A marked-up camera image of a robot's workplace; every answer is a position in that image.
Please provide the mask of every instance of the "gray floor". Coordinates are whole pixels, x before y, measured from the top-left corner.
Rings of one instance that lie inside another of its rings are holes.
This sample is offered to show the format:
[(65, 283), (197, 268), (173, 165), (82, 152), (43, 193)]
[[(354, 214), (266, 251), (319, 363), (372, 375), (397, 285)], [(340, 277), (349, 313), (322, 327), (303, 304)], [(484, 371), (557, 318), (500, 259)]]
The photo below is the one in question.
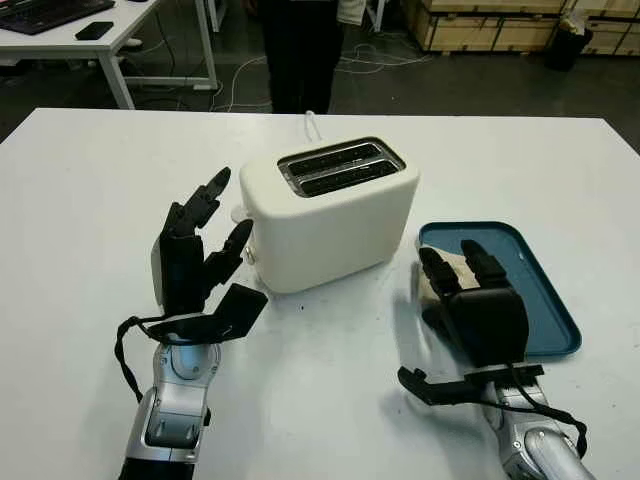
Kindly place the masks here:
[[(230, 0), (223, 32), (215, 36), (219, 95), (189, 89), (132, 92), (138, 108), (226, 111), (238, 66), (263, 55), (260, 25)], [(159, 16), (176, 57), (176, 72), (203, 72), (195, 10), (189, 0), (169, 0)], [(137, 36), (146, 49), (161, 42), (155, 18)], [(356, 45), (366, 43), (354, 51)], [(540, 56), (452, 55), (424, 57), (402, 33), (374, 35), (367, 27), (348, 28), (345, 57), (403, 63), (380, 66), (341, 62), (336, 72), (331, 113), (407, 115), (534, 115), (605, 118), (640, 152), (640, 59), (581, 58), (569, 73), (546, 69)], [(166, 46), (126, 54), (128, 68), (145, 74), (168, 73)], [(407, 63), (406, 60), (419, 61)], [(248, 65), (237, 76), (232, 111), (269, 112), (267, 70)], [(85, 64), (40, 62), (25, 73), (0, 77), (0, 140), (36, 107), (114, 108), (99, 69)]]

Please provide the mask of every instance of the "robotic hand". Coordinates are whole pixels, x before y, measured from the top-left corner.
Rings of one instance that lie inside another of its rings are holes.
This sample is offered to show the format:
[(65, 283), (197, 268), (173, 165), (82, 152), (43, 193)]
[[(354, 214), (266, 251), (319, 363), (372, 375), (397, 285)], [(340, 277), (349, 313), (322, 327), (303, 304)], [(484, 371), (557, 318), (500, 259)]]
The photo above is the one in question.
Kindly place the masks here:
[[(423, 319), (478, 370), (463, 381), (431, 384), (422, 370), (401, 367), (400, 383), (428, 405), (483, 405), (503, 468), (514, 480), (595, 480), (580, 461), (587, 449), (586, 425), (549, 407), (536, 381), (542, 367), (522, 363), (529, 335), (522, 298), (495, 257), (472, 240), (461, 246), (479, 288), (463, 290), (451, 265), (434, 249), (421, 248), (423, 271), (440, 299), (438, 314), (425, 310)], [(578, 429), (576, 446), (556, 421)]]
[[(204, 314), (213, 287), (242, 263), (240, 253), (253, 223), (239, 223), (219, 252), (205, 260), (202, 228), (220, 203), (230, 170), (221, 170), (182, 206), (173, 203), (152, 252), (154, 286), (161, 317), (131, 317), (118, 328), (115, 355), (139, 406), (120, 480), (188, 480), (193, 476), (203, 428), (211, 413), (207, 389), (220, 364), (219, 344), (249, 333), (267, 303), (256, 290), (232, 284), (212, 314)], [(145, 324), (156, 323), (151, 327)], [(124, 359), (122, 339), (139, 327), (159, 342), (153, 356), (153, 386), (143, 396)]]

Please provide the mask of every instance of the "tray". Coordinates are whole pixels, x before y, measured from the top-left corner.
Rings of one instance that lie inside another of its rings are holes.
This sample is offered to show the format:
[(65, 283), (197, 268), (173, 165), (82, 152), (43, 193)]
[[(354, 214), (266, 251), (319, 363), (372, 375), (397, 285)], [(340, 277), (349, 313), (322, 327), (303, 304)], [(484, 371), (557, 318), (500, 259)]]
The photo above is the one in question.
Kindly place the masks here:
[(501, 222), (434, 222), (420, 229), (420, 244), (462, 255), (460, 241), (475, 240), (494, 255), (522, 296), (529, 317), (527, 357), (563, 356), (580, 348), (582, 336), (524, 238)]

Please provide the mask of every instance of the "toaster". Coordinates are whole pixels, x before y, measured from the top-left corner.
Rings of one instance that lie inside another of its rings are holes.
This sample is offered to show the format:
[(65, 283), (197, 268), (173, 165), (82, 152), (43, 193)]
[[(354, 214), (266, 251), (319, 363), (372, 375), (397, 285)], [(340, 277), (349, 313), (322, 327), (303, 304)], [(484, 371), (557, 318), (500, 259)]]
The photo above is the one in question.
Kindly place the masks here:
[(291, 293), (389, 260), (419, 172), (377, 138), (247, 163), (247, 253), (274, 292)]

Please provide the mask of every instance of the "trash bin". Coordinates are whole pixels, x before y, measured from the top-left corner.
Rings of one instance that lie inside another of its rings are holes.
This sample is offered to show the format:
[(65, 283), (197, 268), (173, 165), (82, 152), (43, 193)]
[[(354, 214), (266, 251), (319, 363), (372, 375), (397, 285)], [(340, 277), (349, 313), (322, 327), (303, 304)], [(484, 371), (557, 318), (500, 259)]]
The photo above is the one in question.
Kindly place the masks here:
[(576, 63), (582, 49), (592, 38), (593, 32), (588, 28), (585, 28), (581, 35), (568, 30), (561, 22), (558, 25), (556, 36), (547, 50), (545, 65), (553, 70), (568, 72)]

